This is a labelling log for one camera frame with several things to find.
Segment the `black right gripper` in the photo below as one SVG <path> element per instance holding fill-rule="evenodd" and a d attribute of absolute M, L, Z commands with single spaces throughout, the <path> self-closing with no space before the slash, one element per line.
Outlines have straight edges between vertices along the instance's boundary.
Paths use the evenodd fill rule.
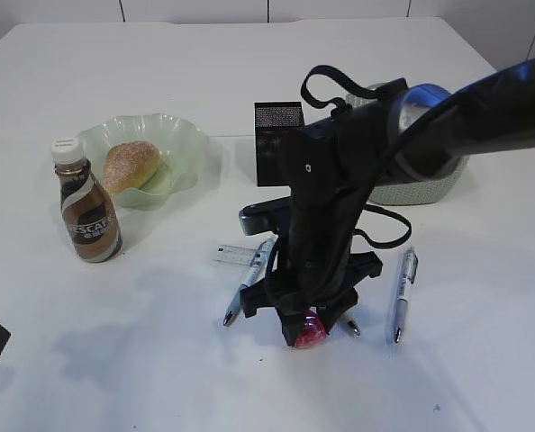
<path fill-rule="evenodd" d="M 277 239 L 269 259 L 285 260 L 268 263 L 263 279 L 241 291 L 244 316 L 251 318 L 263 308 L 276 309 L 289 347 L 296 346 L 304 331 L 307 309 L 311 307 L 317 309 L 327 335 L 336 324 L 349 332 L 344 320 L 354 319 L 350 310 L 358 304 L 356 286 L 381 275 L 383 264 L 379 257 L 373 252 L 352 254 L 345 247 L 337 265 L 328 269 L 326 251 L 317 251 L 310 259 L 295 258 L 294 252 L 289 238 Z"/>

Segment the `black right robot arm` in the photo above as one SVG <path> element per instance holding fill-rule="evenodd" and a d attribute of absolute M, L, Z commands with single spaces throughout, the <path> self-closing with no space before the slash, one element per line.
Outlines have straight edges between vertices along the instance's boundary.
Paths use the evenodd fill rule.
<path fill-rule="evenodd" d="M 257 183 L 291 193 L 240 211 L 246 235 L 277 238 L 264 277 L 240 291 L 241 309 L 246 317 L 274 309 L 291 347 L 329 332 L 357 304 L 357 285 L 381 274 L 382 243 L 351 252 L 375 188 L 440 180 L 468 155 L 535 148 L 535 58 L 456 93 L 401 78 L 367 88 L 327 65 L 312 74 L 365 104 L 320 100 L 303 87 L 303 103 L 331 111 L 308 124 L 299 103 L 257 103 Z"/>

